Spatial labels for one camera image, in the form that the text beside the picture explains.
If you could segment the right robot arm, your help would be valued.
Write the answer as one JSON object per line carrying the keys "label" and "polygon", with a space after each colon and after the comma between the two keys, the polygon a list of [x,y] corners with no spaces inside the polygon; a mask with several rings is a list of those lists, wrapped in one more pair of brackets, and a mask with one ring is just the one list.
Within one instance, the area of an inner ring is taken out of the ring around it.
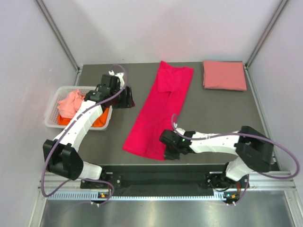
{"label": "right robot arm", "polygon": [[223,136],[176,128],[164,130],[159,141],[165,145],[164,158],[167,160],[179,159],[181,154],[206,152],[236,156],[225,164],[221,175],[206,177],[208,185],[214,189],[227,190],[251,172],[268,173],[271,170],[273,144],[249,126]]}

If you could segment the magenta t shirt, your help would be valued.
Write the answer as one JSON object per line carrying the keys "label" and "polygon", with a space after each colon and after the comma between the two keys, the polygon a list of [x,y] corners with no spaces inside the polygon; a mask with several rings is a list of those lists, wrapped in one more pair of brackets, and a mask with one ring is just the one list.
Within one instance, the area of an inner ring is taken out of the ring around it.
{"label": "magenta t shirt", "polygon": [[160,62],[155,82],[125,140],[124,151],[164,160],[165,145],[159,141],[160,135],[164,130],[172,130],[171,117],[180,113],[193,74],[193,68]]}

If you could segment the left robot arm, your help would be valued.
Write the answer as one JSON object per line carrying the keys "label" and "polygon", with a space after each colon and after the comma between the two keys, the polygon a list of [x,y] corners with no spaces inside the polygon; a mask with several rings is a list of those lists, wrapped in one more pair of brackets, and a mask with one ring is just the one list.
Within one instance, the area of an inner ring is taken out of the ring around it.
{"label": "left robot arm", "polygon": [[109,107],[113,109],[132,108],[135,103],[130,86],[126,85],[125,73],[110,71],[102,75],[101,82],[90,90],[64,130],[53,140],[43,144],[46,170],[69,180],[88,178],[96,187],[107,183],[102,167],[84,162],[78,154],[80,144],[93,123]]}

